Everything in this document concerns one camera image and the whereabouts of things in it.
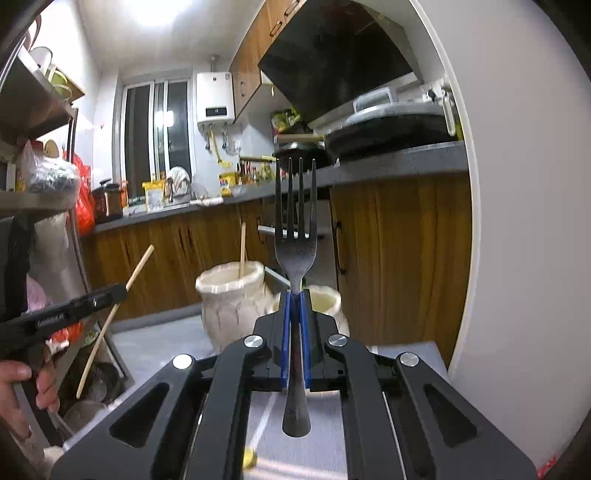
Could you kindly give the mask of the person's left hand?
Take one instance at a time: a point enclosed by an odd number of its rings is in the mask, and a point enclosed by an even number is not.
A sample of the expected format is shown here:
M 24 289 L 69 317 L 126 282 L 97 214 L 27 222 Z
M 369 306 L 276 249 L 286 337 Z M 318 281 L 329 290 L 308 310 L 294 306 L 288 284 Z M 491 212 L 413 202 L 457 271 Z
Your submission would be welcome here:
M 33 378 L 31 367 L 15 360 L 1 361 L 1 421 L 18 440 L 31 436 L 30 405 L 24 386 Z M 54 363 L 44 357 L 35 383 L 34 403 L 41 411 L 56 413 L 60 406 Z

